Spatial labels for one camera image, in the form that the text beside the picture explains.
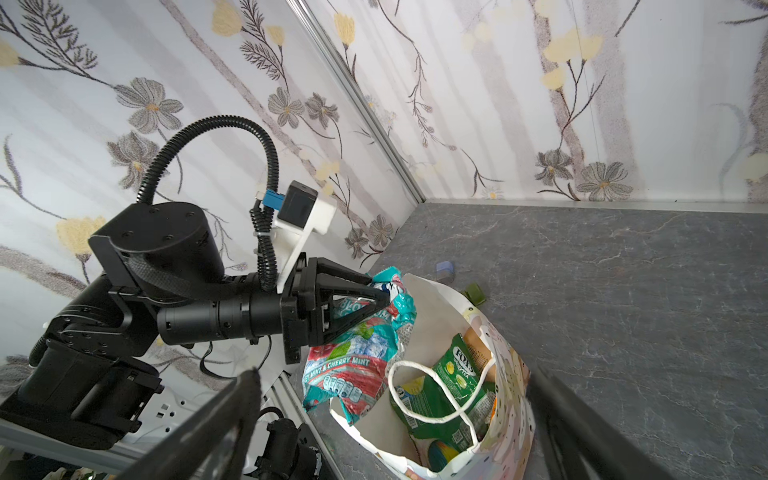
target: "green package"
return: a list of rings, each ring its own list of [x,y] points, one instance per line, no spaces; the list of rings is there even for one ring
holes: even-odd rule
[[[451,348],[442,356],[436,365],[432,367],[435,373],[448,387],[449,391],[456,399],[456,402],[462,406],[472,396],[480,380],[480,373],[477,366],[472,361],[469,349],[464,343],[461,334],[453,337]],[[445,397],[445,393],[438,383],[431,376],[422,376],[411,382],[404,383],[396,388],[397,394],[402,400],[403,405],[409,410],[428,417],[443,417],[450,415],[455,411],[453,405]],[[478,393],[477,398],[472,403],[472,407],[467,411],[469,421],[472,422],[477,433],[478,440],[488,431],[488,423],[491,418],[491,411],[496,400],[495,384],[485,382]],[[461,417],[456,417],[447,423],[432,424],[424,423],[413,417],[405,415],[390,399],[392,408],[397,416],[406,424],[408,433],[419,450],[422,464],[428,458],[434,455],[429,454],[429,446],[435,440],[444,442],[451,449],[457,452],[463,452],[472,445],[472,435],[469,426]],[[429,467],[437,472],[443,465],[431,465]]]

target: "gift bag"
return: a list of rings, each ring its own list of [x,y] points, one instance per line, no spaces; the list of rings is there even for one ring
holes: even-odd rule
[[[533,413],[525,401],[528,381],[525,364],[485,315],[459,292],[410,274],[405,275],[403,283],[419,315],[404,360],[422,366],[435,365],[456,333],[463,335],[469,327],[491,351],[496,365],[496,407],[488,431],[482,440],[460,452],[443,470],[432,472],[421,465],[406,426],[390,405],[389,389],[354,426],[347,424],[336,399],[331,402],[333,418],[398,478],[522,478],[535,430]],[[392,383],[402,385],[423,375],[421,370],[403,366],[393,373]]]

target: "white rope handle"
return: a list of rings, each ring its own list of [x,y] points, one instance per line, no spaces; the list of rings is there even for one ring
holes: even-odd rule
[[[399,362],[395,362],[392,364],[392,367],[389,369],[389,375],[387,378],[389,381],[389,394],[392,395],[392,399],[395,401],[395,404],[397,404],[397,406],[400,408],[400,410],[402,410],[404,414],[406,414],[409,417],[413,417],[414,419],[421,420],[424,423],[432,423],[432,424],[447,423],[455,419],[456,417],[460,416],[462,420],[464,420],[464,423],[466,423],[469,426],[469,432],[472,435],[472,446],[477,446],[477,444],[479,443],[477,432],[475,431],[475,426],[469,420],[469,417],[467,416],[466,411],[469,410],[469,407],[472,406],[472,403],[478,397],[478,394],[482,389],[482,384],[485,382],[485,377],[488,375],[488,371],[495,364],[496,364],[496,359],[493,359],[493,358],[491,358],[488,361],[488,363],[485,364],[485,368],[483,368],[482,370],[482,374],[480,375],[480,380],[478,381],[478,385],[475,387],[475,391],[472,392],[472,395],[469,396],[469,400],[467,400],[467,402],[463,406],[459,406],[458,402],[456,402],[456,399],[453,398],[451,391],[448,390],[448,387],[445,385],[442,379],[438,376],[437,373],[435,373],[435,370],[430,369],[427,366],[423,366],[420,363],[411,362],[409,360],[400,360]],[[451,405],[453,405],[453,408],[456,411],[444,417],[425,417],[424,415],[420,415],[416,412],[413,412],[411,409],[407,408],[405,404],[402,402],[402,400],[400,399],[400,396],[397,394],[397,391],[395,390],[395,385],[393,382],[395,370],[397,370],[401,366],[408,366],[413,369],[421,370],[422,372],[431,376],[432,379],[435,380],[435,382],[437,382],[438,385],[440,385],[440,388],[445,393],[445,397],[448,398],[448,401],[451,403]]]

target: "gray tabletop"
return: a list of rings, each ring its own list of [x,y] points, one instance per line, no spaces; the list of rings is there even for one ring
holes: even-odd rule
[[[425,204],[372,271],[453,287],[676,478],[768,476],[768,217]],[[391,478],[326,412],[347,478]],[[537,448],[526,479],[547,478]]]

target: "candy bag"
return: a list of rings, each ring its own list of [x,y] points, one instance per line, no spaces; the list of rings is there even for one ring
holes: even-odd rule
[[[469,400],[480,380],[480,370],[472,361],[461,334],[453,337],[451,347],[432,369],[459,405]],[[493,382],[484,382],[480,388],[480,393],[467,411],[479,439],[488,431],[496,399]],[[406,408],[420,415],[439,418],[455,411],[440,385],[431,376],[421,376],[404,383],[396,391]],[[404,414],[392,399],[389,402],[406,424],[422,465],[428,466],[433,472],[442,470],[458,454],[454,452],[464,452],[472,444],[469,427],[460,417],[442,424],[424,423]]]
[[[389,292],[390,304],[341,336],[310,349],[304,367],[304,409],[309,411],[332,397],[339,397],[346,421],[362,418],[387,388],[389,366],[406,352],[416,318],[413,298],[390,267],[372,279],[372,285]],[[367,299],[346,297],[336,305],[333,318],[363,308]]]

